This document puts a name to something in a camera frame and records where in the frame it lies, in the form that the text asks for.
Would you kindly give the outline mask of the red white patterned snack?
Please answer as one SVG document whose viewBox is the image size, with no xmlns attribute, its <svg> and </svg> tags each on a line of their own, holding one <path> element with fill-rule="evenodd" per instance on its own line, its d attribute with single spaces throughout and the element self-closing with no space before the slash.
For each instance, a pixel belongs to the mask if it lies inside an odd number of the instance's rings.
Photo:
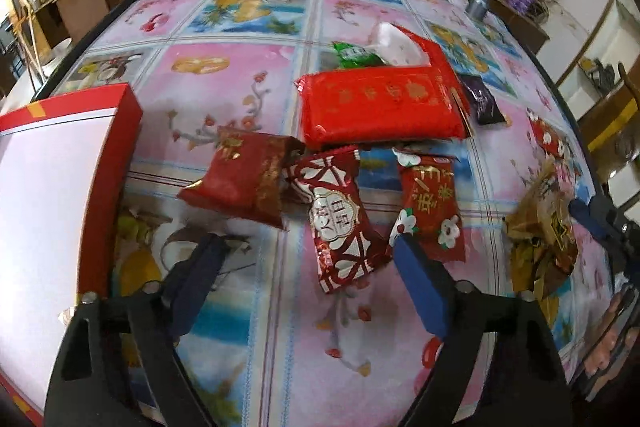
<svg viewBox="0 0 640 427">
<path fill-rule="evenodd" d="M 318 281 L 327 294 L 352 285 L 392 260 L 387 239 L 373 228 L 361 202 L 355 145 L 299 158 L 285 181 L 309 206 Z"/>
</svg>

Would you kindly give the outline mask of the brown gold snack packet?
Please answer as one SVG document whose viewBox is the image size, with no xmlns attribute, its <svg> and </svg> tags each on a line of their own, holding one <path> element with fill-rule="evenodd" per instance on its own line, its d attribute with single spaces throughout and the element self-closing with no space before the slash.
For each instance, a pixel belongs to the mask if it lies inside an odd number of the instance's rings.
<svg viewBox="0 0 640 427">
<path fill-rule="evenodd" d="M 562 191 L 558 167 L 557 162 L 546 161 L 518 207 L 503 219 L 511 244 L 513 290 L 530 291 L 539 300 L 564 284 L 578 257 L 568 197 Z"/>
</svg>

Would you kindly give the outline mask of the red flower snack packet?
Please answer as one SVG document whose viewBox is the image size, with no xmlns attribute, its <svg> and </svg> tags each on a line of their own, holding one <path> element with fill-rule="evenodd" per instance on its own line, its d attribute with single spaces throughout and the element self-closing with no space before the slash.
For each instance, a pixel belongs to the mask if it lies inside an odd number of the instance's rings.
<svg viewBox="0 0 640 427">
<path fill-rule="evenodd" d="M 412 235 L 430 259 L 465 262 L 462 219 L 451 157 L 394 147 L 401 184 L 401 208 L 388 250 L 399 236 Z"/>
</svg>

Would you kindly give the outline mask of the red white shallow box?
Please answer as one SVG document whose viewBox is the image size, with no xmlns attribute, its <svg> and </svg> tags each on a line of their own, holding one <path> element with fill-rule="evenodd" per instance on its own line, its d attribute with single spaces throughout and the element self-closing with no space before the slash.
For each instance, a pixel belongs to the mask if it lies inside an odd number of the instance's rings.
<svg viewBox="0 0 640 427">
<path fill-rule="evenodd" d="M 60 319 L 110 288 L 120 191 L 142 109 L 126 83 L 1 117 L 1 386 L 43 423 Z"/>
</svg>

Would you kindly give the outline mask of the dark purple snack packet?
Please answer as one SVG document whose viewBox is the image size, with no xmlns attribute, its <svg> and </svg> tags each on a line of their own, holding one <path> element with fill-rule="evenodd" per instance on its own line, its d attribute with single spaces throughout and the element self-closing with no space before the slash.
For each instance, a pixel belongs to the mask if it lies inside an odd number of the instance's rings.
<svg viewBox="0 0 640 427">
<path fill-rule="evenodd" d="M 506 118 L 501 113 L 494 96 L 480 76 L 460 74 L 458 78 L 466 99 L 472 106 L 477 124 L 490 126 L 491 124 L 506 123 Z"/>
</svg>

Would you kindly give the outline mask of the small red flower snack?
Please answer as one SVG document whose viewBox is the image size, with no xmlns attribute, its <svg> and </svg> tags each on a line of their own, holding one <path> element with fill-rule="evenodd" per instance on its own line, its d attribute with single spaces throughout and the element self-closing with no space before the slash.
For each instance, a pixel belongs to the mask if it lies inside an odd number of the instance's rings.
<svg viewBox="0 0 640 427">
<path fill-rule="evenodd" d="M 526 109 L 526 116 L 529 124 L 529 138 L 540 150 L 544 159 L 570 160 L 572 158 L 572 151 L 562 133 L 529 108 Z"/>
</svg>

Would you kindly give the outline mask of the dark red gold snack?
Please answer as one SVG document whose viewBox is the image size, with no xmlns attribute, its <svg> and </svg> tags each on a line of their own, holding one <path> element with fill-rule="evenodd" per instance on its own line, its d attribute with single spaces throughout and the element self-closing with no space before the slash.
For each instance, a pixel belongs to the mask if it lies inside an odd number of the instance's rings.
<svg viewBox="0 0 640 427">
<path fill-rule="evenodd" d="M 221 127 L 205 176 L 178 197 L 192 207 L 282 229 L 282 170 L 304 152 L 303 142 L 291 135 Z"/>
</svg>

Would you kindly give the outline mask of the green snack packet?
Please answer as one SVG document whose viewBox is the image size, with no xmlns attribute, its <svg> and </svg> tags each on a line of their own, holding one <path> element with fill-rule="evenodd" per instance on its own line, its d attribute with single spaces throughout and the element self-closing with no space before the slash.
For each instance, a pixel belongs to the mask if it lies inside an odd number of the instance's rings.
<svg viewBox="0 0 640 427">
<path fill-rule="evenodd" d="M 382 57 L 364 46 L 334 41 L 333 49 L 337 55 L 338 64 L 342 69 L 369 68 L 384 66 Z"/>
</svg>

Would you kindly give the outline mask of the large red tissue pack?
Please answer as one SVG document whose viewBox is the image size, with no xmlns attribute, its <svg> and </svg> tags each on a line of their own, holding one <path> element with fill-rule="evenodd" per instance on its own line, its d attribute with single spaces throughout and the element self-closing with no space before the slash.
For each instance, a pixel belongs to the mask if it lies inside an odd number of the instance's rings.
<svg viewBox="0 0 640 427">
<path fill-rule="evenodd" d="M 418 51 L 418 65 L 316 72 L 296 80 L 300 131 L 311 150 L 333 145 L 464 140 L 470 104 L 438 43 L 394 25 Z"/>
</svg>

